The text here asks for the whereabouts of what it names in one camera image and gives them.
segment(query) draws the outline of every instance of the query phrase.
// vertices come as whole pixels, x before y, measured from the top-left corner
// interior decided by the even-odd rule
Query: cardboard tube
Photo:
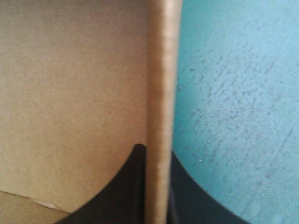
[[[146,224],[166,222],[182,0],[149,0]]]

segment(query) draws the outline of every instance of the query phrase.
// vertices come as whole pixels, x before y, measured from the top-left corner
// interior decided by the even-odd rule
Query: scratched paint
[[[173,148],[252,224],[299,223],[299,0],[183,3]]]

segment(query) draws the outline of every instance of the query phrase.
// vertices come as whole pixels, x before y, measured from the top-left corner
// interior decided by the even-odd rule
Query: cardboard
[[[72,212],[145,143],[145,8],[0,1],[0,190]]]
[[[0,191],[1,224],[52,224],[67,213],[49,209],[31,199]]]
[[[146,224],[166,223],[181,5],[148,1]]]

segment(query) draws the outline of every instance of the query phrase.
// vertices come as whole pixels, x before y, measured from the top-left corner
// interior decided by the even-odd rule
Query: black object
[[[145,146],[137,144],[112,181],[56,224],[143,224]],[[167,224],[247,224],[209,196],[172,154]]]
[[[174,153],[171,188],[174,196],[173,199],[170,197],[169,208],[176,209],[178,220],[169,224],[248,224],[209,196],[189,176]]]
[[[57,224],[140,224],[143,220],[145,146],[134,146],[126,163],[90,202]]]

